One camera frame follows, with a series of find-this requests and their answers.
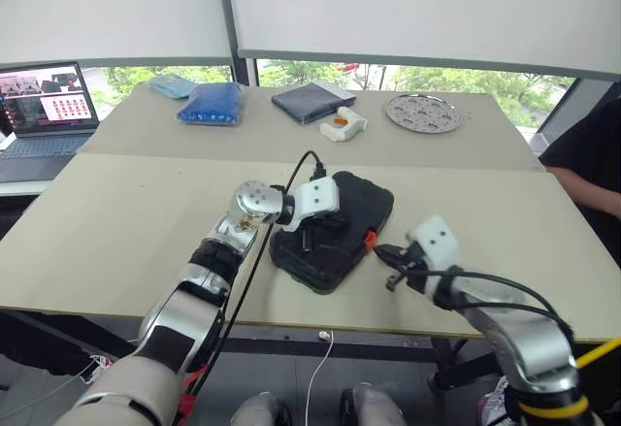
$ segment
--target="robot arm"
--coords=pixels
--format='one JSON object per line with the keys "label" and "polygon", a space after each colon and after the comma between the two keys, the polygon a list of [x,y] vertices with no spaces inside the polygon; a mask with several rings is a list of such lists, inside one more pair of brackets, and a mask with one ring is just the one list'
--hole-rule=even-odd
{"label": "robot arm", "polygon": [[292,195],[247,181],[186,268],[143,319],[136,351],[115,362],[57,426],[173,424],[185,377],[215,350],[222,307],[261,224],[296,230],[302,220],[339,208],[332,178],[304,183]]}
{"label": "robot arm", "polygon": [[[387,288],[394,290],[406,279],[409,287],[435,305],[464,315],[491,342],[528,424],[601,424],[579,389],[571,344],[555,320],[522,310],[472,307],[523,304],[526,295],[494,281],[455,277],[455,272],[464,271],[459,266],[459,245],[441,217],[433,216],[408,231],[407,239],[407,248],[376,247],[378,257],[399,271],[389,278]],[[451,275],[416,271],[451,271]]]}

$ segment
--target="person's arm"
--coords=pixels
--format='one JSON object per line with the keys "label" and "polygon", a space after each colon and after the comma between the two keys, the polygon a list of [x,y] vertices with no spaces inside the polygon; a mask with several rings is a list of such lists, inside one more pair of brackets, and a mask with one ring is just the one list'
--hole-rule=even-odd
{"label": "person's arm", "polygon": [[607,190],[562,167],[546,167],[578,204],[614,215],[621,220],[621,193]]}

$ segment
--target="black sleeve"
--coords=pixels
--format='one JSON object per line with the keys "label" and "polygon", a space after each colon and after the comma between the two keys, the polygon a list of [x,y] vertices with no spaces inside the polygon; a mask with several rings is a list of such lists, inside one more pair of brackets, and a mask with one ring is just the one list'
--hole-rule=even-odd
{"label": "black sleeve", "polygon": [[617,136],[621,100],[596,109],[565,132],[539,157],[548,167],[571,169],[590,180],[595,166],[605,162],[613,137]]}

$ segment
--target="blue plastic bag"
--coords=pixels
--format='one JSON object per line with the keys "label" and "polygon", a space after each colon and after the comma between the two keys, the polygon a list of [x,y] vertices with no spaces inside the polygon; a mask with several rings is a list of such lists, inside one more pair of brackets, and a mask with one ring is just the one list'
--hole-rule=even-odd
{"label": "blue plastic bag", "polygon": [[148,86],[172,99],[187,98],[198,83],[186,80],[176,74],[160,75],[148,81]]}
{"label": "blue plastic bag", "polygon": [[207,83],[194,88],[178,119],[188,123],[237,125],[242,89],[237,83]]}

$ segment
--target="metal plate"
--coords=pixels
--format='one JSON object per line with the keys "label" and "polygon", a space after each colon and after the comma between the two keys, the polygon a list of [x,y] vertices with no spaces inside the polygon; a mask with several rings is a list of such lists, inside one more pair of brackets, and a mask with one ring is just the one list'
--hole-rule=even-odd
{"label": "metal plate", "polygon": [[402,94],[388,101],[384,110],[396,124],[420,133],[449,132],[463,120],[453,106],[427,94]]}

